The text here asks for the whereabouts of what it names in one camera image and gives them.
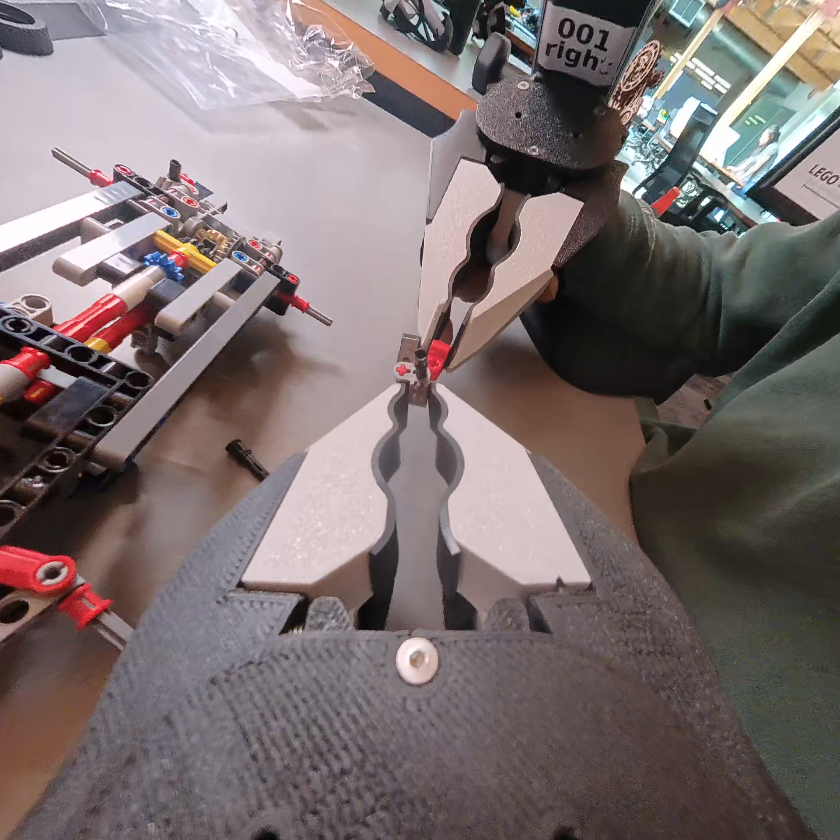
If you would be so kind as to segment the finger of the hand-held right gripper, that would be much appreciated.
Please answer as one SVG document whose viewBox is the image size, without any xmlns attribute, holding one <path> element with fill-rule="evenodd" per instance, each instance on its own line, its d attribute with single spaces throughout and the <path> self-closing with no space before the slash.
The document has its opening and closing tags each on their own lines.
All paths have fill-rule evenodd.
<svg viewBox="0 0 840 840">
<path fill-rule="evenodd" d="M 476 229 L 501 203 L 502 186 L 484 164 L 461 159 L 437 211 L 426 225 L 417 303 L 417 330 L 423 349 L 454 299 L 457 274 L 471 257 Z"/>
<path fill-rule="evenodd" d="M 583 205 L 567 194 L 532 196 L 523 201 L 512 227 L 514 245 L 491 268 L 488 291 L 462 323 L 451 346 L 447 371 L 470 360 L 544 292 L 553 263 Z"/>
</svg>

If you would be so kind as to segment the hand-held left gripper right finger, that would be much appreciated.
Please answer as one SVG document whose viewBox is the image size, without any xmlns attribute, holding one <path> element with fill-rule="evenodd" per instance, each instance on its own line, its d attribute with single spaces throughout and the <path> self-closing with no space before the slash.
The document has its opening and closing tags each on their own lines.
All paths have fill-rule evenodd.
<svg viewBox="0 0 840 840">
<path fill-rule="evenodd" d="M 513 437 L 442 385 L 434 386 L 437 571 L 446 609 L 486 615 L 503 599 L 527 600 L 592 584 L 534 465 Z"/>
</svg>

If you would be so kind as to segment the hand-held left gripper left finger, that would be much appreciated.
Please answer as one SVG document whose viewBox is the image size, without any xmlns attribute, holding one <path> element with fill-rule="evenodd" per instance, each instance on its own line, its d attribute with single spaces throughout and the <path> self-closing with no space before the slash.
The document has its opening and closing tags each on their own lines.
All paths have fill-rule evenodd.
<svg viewBox="0 0 840 840">
<path fill-rule="evenodd" d="M 337 598 L 361 627 L 384 627 L 398 561 L 403 389 L 391 385 L 317 442 L 240 578 L 249 591 Z"/>
</svg>

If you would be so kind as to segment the grey lego connector with pin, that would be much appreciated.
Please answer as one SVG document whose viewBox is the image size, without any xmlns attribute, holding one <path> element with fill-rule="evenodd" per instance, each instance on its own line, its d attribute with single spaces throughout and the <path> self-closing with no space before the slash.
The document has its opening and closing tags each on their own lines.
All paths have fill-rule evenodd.
<svg viewBox="0 0 840 840">
<path fill-rule="evenodd" d="M 400 403 L 428 408 L 432 379 L 427 351 L 420 337 L 411 333 L 402 335 L 394 364 L 394 377 Z"/>
</svg>

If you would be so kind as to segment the person's right forearm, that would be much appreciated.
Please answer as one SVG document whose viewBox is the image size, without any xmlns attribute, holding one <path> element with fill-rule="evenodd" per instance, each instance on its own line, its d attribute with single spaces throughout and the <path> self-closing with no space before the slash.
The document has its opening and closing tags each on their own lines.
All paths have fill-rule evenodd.
<svg viewBox="0 0 840 840">
<path fill-rule="evenodd" d="M 662 402 L 693 375 L 731 375 L 734 395 L 838 404 L 838 270 L 838 213 L 701 234 L 623 194 L 521 320 L 586 392 Z"/>
</svg>

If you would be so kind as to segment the black lego pin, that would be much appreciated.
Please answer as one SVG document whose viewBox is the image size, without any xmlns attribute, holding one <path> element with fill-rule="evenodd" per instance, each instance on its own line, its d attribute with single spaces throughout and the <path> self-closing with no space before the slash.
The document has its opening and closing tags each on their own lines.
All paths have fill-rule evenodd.
<svg viewBox="0 0 840 840">
<path fill-rule="evenodd" d="M 270 473 L 268 469 L 259 462 L 257 457 L 254 456 L 253 451 L 245 446 L 241 439 L 231 440 L 226 445 L 225 450 L 238 465 L 246 469 L 259 482 L 269 477 Z"/>
</svg>

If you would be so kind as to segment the lego car chassis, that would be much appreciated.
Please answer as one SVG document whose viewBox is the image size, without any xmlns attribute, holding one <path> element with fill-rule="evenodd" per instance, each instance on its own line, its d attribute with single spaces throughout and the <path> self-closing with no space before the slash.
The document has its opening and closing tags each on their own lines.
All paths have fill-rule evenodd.
<svg viewBox="0 0 840 840">
<path fill-rule="evenodd" d="M 132 627 L 77 562 L 11 538 L 55 497 L 130 466 L 261 309 L 333 321 L 301 296 L 280 241 L 233 227 L 178 160 L 152 181 L 51 154 L 91 191 L 4 224 L 2 271 L 73 244 L 54 275 L 108 290 L 62 321 L 46 296 L 2 295 L 1 640 L 58 612 L 122 650 Z"/>
</svg>

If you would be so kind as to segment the black lego tyre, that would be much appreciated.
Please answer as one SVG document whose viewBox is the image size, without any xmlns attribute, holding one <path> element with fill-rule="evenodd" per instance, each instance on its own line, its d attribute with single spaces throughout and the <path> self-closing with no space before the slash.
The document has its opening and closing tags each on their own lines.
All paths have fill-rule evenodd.
<svg viewBox="0 0 840 840">
<path fill-rule="evenodd" d="M 1 48 L 25 56 L 50 56 L 54 52 L 45 23 L 4 3 L 1 4 Z"/>
</svg>

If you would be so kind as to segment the black office chair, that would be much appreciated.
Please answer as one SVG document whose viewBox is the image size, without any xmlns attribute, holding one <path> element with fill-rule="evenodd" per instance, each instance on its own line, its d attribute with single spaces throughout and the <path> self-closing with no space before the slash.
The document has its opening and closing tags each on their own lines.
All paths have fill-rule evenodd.
<svg viewBox="0 0 840 840">
<path fill-rule="evenodd" d="M 638 184 L 633 190 L 633 195 L 653 205 L 673 187 L 681 186 L 717 120 L 718 112 L 706 103 L 699 102 L 688 117 L 672 150 L 662 164 Z"/>
</svg>

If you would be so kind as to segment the black backpack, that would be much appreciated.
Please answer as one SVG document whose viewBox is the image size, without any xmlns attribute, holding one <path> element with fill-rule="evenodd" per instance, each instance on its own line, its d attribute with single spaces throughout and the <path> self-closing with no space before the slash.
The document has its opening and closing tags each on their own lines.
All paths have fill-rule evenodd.
<svg viewBox="0 0 840 840">
<path fill-rule="evenodd" d="M 384 1 L 380 14 L 399 32 L 432 51 L 460 56 L 479 8 L 480 1 Z"/>
</svg>

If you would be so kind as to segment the white framed sign board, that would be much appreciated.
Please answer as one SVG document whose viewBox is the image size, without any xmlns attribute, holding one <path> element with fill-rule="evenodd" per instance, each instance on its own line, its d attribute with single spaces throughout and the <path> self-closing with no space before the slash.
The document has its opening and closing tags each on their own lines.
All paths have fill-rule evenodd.
<svg viewBox="0 0 840 840">
<path fill-rule="evenodd" d="M 839 110 L 747 193 L 763 210 L 802 226 L 839 210 Z"/>
</svg>

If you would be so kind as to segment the clear plastic bag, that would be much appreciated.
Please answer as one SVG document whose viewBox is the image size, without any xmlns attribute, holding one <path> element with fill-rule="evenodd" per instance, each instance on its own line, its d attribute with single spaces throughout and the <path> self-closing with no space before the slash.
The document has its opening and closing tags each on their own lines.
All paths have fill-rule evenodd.
<svg viewBox="0 0 840 840">
<path fill-rule="evenodd" d="M 121 56 L 204 111 L 360 99 L 375 90 L 371 59 L 315 2 L 79 6 Z"/>
</svg>

